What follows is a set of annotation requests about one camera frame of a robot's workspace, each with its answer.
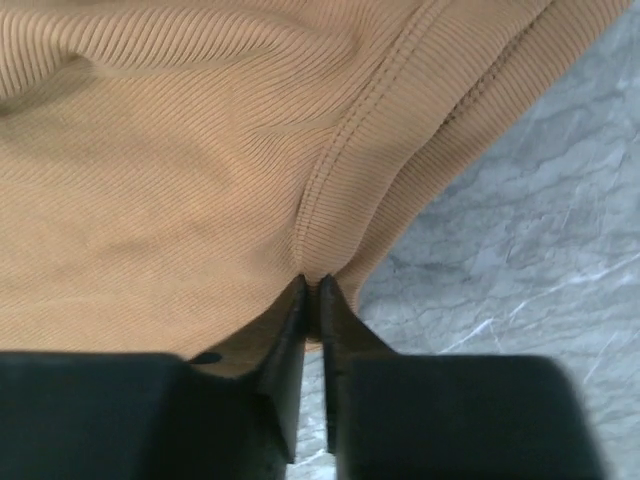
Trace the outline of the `mustard garment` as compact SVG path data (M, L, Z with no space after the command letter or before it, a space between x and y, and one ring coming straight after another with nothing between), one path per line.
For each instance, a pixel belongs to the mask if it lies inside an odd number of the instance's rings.
M625 1L5 1L1 346L195 355L357 294Z

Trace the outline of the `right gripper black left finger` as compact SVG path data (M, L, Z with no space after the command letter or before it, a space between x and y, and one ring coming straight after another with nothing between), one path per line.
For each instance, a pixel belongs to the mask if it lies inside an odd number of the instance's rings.
M191 360L6 351L5 479L282 479L295 459L307 286Z

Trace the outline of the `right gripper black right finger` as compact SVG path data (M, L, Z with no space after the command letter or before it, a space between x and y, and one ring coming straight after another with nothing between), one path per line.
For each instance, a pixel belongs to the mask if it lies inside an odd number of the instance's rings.
M340 479L603 479L565 370L536 355L407 355L319 298L327 442Z

